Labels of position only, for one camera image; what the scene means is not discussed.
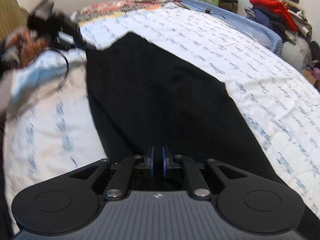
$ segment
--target gray cloth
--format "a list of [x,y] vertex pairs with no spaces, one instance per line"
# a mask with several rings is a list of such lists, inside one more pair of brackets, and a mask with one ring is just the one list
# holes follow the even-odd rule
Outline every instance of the gray cloth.
[[296,44],[287,41],[283,44],[281,58],[302,73],[311,64],[309,44],[302,37],[296,38]]

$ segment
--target blue mattress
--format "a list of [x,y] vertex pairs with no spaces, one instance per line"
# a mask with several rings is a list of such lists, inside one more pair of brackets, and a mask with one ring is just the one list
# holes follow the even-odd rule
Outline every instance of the blue mattress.
[[280,36],[269,28],[249,20],[241,15],[229,12],[214,5],[197,1],[197,0],[182,0],[183,4],[187,7],[204,11],[206,8],[211,10],[213,16],[225,21],[237,31],[258,41],[262,46],[271,50],[276,55],[281,55],[282,52],[282,39]]

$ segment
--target human hand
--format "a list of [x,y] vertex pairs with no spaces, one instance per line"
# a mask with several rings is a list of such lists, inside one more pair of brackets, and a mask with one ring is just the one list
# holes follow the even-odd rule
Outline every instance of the human hand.
[[20,66],[24,68],[35,57],[49,46],[45,39],[34,40],[30,36],[29,28],[18,30],[7,38],[4,50],[7,51],[10,47],[16,46],[20,50]]

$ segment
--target pile of clothes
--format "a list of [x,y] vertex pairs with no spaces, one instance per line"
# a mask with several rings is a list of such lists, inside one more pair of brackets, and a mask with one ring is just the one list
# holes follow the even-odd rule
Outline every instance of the pile of clothes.
[[297,42],[298,34],[306,39],[312,35],[299,0],[250,0],[252,8],[246,7],[248,18],[256,21],[282,38],[283,42]]

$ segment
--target person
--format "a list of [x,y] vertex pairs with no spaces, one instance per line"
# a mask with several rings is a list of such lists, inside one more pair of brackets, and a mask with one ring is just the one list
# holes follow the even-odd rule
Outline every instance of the person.
[[[28,28],[21,28],[11,33],[4,41],[0,43],[0,116],[5,113],[10,103],[10,87],[12,80],[11,68],[24,68],[35,57],[49,46],[44,39],[35,40],[30,35]],[[5,58],[11,50],[20,51],[20,56],[16,59],[17,65],[10,65]],[[9,239],[13,236],[11,228],[11,219],[8,213],[8,206],[4,197],[4,173],[2,166],[2,149],[0,150],[0,238]]]
[[12,68],[21,69],[27,66],[35,57],[39,56],[49,43],[45,39],[35,40],[31,37],[29,28],[20,28],[12,32],[0,43],[0,116],[10,103],[10,88],[12,82]]

